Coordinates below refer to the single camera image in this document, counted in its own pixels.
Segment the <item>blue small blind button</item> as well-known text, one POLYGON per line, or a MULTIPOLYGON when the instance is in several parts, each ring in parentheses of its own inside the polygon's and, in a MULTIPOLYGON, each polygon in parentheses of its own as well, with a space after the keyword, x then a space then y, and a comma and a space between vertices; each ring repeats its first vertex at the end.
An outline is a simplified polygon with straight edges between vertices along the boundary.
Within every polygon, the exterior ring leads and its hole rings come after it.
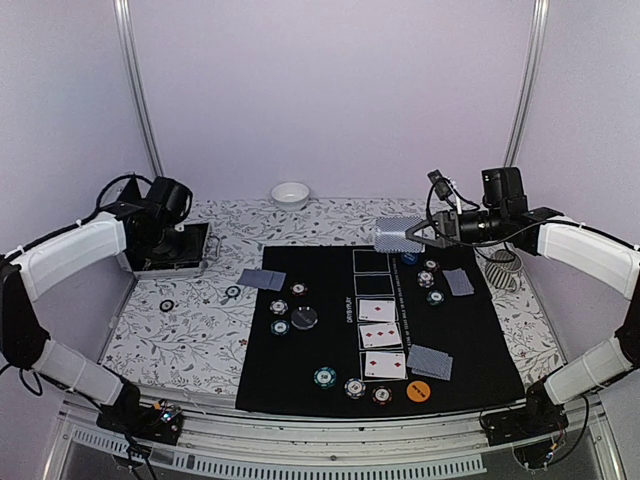
POLYGON ((416 265, 419 261, 419 256, 413 253, 403 253, 401 260, 406 265, 416 265))

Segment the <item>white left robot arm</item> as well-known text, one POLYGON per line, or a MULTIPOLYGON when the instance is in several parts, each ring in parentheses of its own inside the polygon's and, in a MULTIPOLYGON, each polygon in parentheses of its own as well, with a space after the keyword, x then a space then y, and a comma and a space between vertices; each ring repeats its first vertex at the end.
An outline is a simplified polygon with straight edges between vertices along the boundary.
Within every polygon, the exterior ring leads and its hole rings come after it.
POLYGON ((167 177, 125 174, 109 184, 118 183, 125 187, 114 201, 101 191, 86 217, 2 257, 1 355, 110 407, 116 424, 138 434, 149 415, 137 389, 94 361, 97 343, 86 336, 105 333, 105 305, 124 285, 117 256, 172 260, 185 250, 193 193, 167 177))

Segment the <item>blue peach poker chip stack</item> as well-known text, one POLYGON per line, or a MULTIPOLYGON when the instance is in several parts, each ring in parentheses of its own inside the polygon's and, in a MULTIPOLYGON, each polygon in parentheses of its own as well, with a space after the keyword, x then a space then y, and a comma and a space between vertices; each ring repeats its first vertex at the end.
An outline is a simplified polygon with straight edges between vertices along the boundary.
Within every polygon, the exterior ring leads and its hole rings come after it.
POLYGON ((360 399, 366 393, 366 384, 359 378, 350 378, 344 384, 344 392, 350 399, 360 399))

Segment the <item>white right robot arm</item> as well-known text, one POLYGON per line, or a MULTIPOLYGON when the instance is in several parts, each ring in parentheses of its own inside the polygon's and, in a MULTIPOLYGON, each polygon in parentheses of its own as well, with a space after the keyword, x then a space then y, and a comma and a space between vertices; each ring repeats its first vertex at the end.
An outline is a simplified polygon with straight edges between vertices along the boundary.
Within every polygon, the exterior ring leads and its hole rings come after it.
POLYGON ((529 204, 516 167, 481 173, 482 198, 464 198, 451 179, 428 173, 425 218, 405 237, 429 247, 487 248, 507 244, 562 278, 575 274, 580 285, 603 287, 613 298, 618 324, 611 333, 566 365, 530 387, 530 403, 517 415, 517 427, 537 436, 552 424, 555 406, 594 390, 602 390, 639 368, 639 248, 615 235, 572 219, 551 207, 529 204))

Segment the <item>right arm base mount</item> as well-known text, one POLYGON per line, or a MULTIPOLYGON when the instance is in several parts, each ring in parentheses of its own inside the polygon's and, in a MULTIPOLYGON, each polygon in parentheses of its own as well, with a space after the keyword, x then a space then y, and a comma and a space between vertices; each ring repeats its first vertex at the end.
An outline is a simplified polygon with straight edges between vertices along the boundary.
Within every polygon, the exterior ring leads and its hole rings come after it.
POLYGON ((534 408, 507 407, 492 413, 482 412, 479 424, 490 446, 511 444, 516 462, 526 470, 546 469, 569 426, 563 407, 552 406, 543 413, 534 408))

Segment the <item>black dealer button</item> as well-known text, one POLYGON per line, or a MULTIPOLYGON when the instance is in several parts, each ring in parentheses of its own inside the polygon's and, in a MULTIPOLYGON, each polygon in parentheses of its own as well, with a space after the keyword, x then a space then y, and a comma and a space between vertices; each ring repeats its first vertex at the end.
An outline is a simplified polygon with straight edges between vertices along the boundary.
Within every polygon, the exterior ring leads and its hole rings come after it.
POLYGON ((318 314, 310 306, 300 306, 292 312, 290 321, 296 329, 305 331, 317 324, 318 314))

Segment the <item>green chips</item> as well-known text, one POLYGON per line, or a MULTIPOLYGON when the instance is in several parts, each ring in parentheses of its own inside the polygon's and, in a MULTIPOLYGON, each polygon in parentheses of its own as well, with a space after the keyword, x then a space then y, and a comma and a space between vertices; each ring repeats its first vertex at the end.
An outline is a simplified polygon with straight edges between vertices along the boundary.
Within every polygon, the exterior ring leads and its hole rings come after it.
POLYGON ((328 389, 336 384, 337 373, 333 368, 320 367, 314 372, 313 380, 318 387, 328 389))
POLYGON ((284 336, 289 332, 289 330, 290 325, 285 320, 276 320, 270 325, 271 333, 276 336, 284 336))
POLYGON ((430 290, 426 297, 427 303, 431 306, 439 306, 445 300, 445 295, 439 290, 430 290))

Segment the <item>blue peach chips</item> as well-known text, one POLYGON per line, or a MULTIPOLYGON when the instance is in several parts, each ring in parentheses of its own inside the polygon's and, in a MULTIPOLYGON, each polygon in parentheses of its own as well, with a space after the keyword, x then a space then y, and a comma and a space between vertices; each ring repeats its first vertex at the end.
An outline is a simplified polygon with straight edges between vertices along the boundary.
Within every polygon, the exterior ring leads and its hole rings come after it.
POLYGON ((281 299, 274 300, 270 303, 270 311, 274 315, 284 315, 288 311, 288 304, 281 299))

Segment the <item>grey playing card deck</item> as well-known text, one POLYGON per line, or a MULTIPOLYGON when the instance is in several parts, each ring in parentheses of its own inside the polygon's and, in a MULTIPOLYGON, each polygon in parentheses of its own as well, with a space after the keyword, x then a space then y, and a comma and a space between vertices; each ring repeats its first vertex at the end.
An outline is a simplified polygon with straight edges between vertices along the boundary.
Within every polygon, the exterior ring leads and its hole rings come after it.
POLYGON ((374 224, 374 250, 378 253, 419 254, 424 245, 406 237, 406 231, 417 225, 419 217, 378 217, 374 224))

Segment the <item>red white poker chips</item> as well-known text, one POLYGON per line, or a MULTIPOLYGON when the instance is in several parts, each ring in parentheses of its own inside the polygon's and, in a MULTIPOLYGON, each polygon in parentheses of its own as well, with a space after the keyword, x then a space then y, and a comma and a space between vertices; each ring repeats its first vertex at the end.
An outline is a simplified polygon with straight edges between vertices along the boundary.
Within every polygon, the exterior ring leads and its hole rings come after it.
POLYGON ((304 283, 296 282, 291 285, 290 291, 293 296, 305 296, 308 292, 308 288, 304 283))

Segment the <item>orange big blind button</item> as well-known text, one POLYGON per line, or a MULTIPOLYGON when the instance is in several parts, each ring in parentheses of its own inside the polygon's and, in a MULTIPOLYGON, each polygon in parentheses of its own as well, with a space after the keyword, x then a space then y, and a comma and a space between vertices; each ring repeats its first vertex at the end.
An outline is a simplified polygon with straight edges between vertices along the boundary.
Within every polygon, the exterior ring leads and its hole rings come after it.
POLYGON ((406 395, 414 403, 424 403, 431 397, 431 388, 424 381, 414 380, 407 385, 406 395))

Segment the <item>dealt playing card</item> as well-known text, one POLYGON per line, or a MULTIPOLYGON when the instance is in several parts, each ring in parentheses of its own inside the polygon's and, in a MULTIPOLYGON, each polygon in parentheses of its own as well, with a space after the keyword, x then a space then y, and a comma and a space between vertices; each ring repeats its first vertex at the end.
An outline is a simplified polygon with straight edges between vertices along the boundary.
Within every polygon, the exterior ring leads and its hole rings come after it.
POLYGON ((280 291, 285 279, 286 274, 284 272, 263 269, 244 269, 237 283, 242 286, 257 289, 280 291))
POLYGON ((416 375, 449 381, 451 379, 453 358, 443 351, 412 345, 409 349, 407 366, 416 375))
POLYGON ((469 296, 475 293, 475 289, 465 270, 444 270, 443 275, 449 285, 451 295, 455 297, 469 296))

